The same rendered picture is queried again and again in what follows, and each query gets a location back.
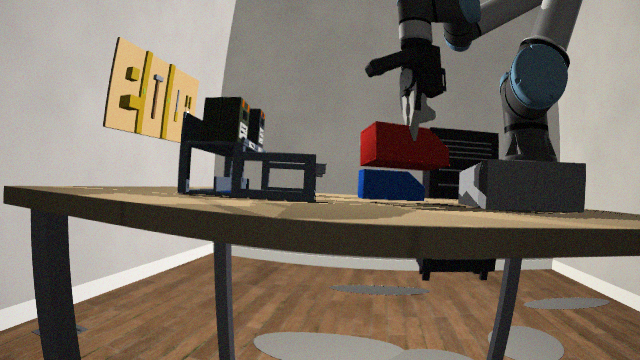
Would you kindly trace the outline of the dark grey case with orange latches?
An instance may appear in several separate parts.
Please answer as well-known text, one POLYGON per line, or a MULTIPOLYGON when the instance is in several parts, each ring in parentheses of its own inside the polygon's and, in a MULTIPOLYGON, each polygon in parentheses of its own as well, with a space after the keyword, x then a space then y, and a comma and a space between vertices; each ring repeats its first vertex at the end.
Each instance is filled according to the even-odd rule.
POLYGON ((250 109, 248 140, 263 149, 265 114, 261 109, 250 109), (260 145, 259 145, 260 144, 260 145))

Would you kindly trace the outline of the olive green case with orange latches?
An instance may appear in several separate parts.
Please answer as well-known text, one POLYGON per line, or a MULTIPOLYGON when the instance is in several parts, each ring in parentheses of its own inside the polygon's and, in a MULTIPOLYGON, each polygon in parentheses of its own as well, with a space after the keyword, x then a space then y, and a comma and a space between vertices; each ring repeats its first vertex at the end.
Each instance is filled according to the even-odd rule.
POLYGON ((249 115, 242 97, 206 97, 201 141, 241 142, 248 137, 249 115))

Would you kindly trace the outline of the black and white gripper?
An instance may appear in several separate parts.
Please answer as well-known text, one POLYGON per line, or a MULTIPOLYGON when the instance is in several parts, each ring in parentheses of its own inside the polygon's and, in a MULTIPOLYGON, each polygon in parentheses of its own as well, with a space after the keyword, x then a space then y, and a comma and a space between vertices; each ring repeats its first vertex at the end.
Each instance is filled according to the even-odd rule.
POLYGON ((436 118, 436 112, 428 106, 427 98, 436 97, 446 91, 446 75, 445 68, 441 68, 439 46, 434 46, 429 40, 419 37, 406 38, 401 41, 401 50, 411 47, 415 49, 418 57, 401 67, 400 105, 405 125, 409 125, 412 139, 416 141, 419 123, 436 118), (444 86, 442 86, 443 75, 444 86), (424 89, 425 91, 423 91, 424 89))

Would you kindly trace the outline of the blue bin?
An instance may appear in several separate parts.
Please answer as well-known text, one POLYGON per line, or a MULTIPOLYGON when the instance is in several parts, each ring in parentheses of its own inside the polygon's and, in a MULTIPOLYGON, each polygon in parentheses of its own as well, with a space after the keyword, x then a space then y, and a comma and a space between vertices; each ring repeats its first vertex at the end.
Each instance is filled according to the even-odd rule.
POLYGON ((423 185, 409 172, 359 170, 358 197, 362 199, 423 200, 423 185))

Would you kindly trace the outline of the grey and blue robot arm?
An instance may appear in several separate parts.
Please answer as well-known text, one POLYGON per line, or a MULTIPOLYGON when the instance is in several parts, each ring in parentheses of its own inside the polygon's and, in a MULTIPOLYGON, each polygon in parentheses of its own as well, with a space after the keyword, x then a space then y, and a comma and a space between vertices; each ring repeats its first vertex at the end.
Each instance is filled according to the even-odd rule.
MULTIPOLYGON (((567 85, 566 51, 582 1, 489 0, 480 5, 480 0, 398 0, 400 42, 419 37, 433 43, 431 22, 443 23, 447 45, 463 52, 471 41, 541 5, 531 36, 521 42, 500 80, 505 133, 500 159, 557 162, 547 111, 567 85)), ((371 60, 365 71, 379 76, 417 57, 412 47, 371 60)))

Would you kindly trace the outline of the grey metal shelf rack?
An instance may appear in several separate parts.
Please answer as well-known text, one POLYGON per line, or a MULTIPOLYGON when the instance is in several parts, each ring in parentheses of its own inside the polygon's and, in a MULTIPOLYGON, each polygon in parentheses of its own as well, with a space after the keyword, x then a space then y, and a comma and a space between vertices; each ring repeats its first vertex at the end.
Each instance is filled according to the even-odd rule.
POLYGON ((245 137, 241 137, 241 142, 201 141, 201 132, 202 120, 185 111, 183 113, 180 142, 178 193, 275 200, 314 201, 316 177, 323 177, 323 174, 326 172, 326 164, 316 163, 316 154, 267 152, 245 137), (225 157, 224 177, 214 176, 214 192, 200 192, 199 190, 189 189, 192 147, 196 149, 199 148, 200 150, 210 153, 226 149, 217 154, 225 157), (261 190, 249 189, 249 179, 244 178, 244 160, 262 161, 261 190), (270 168, 304 170, 303 189, 269 187, 270 168))

